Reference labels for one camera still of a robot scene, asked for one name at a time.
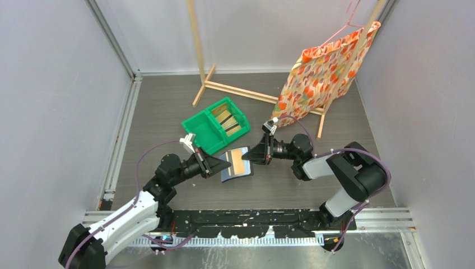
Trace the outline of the green plastic two-compartment bin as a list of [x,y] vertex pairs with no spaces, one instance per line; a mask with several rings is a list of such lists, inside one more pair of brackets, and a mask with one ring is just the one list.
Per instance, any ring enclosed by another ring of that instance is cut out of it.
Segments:
[[[211,113],[212,109],[224,103],[228,103],[230,112],[235,117],[237,123],[241,126],[241,130],[237,131],[230,137],[226,135],[225,129],[220,126]],[[251,130],[246,115],[228,97],[221,99],[198,112],[196,115],[184,120],[181,125],[187,133],[194,133],[196,135],[194,143],[210,155],[224,149]]]

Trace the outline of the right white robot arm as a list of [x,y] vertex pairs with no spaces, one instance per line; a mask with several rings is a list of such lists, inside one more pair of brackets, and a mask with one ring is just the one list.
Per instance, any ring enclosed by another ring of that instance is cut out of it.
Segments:
[[359,143],[352,142],[340,152],[314,156],[310,138],[302,133],[296,134],[290,143],[264,134],[243,159],[259,165],[268,165],[272,159],[292,160],[294,176],[303,181],[334,175],[341,188],[317,213],[320,224],[327,230],[339,226],[343,214],[375,195],[389,177],[386,169]]

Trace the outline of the black leather card holder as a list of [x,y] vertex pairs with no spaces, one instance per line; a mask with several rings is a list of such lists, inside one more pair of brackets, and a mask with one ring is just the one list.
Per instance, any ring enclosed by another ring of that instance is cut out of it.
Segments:
[[249,146],[239,147],[231,150],[227,150],[222,155],[220,159],[227,161],[231,166],[225,170],[221,171],[221,182],[228,182],[232,179],[250,177],[254,175],[253,163],[249,160],[244,160],[243,155],[245,155],[250,150]]

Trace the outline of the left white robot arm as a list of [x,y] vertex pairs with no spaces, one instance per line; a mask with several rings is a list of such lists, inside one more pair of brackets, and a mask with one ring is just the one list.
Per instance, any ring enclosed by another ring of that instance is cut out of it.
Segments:
[[200,147],[186,160],[176,154],[165,155],[134,199],[89,227],[74,226],[58,262],[64,268],[106,268],[135,239],[149,231],[165,232],[171,227],[173,211],[168,203],[176,195],[176,185],[198,175],[209,178],[229,167],[230,162]]

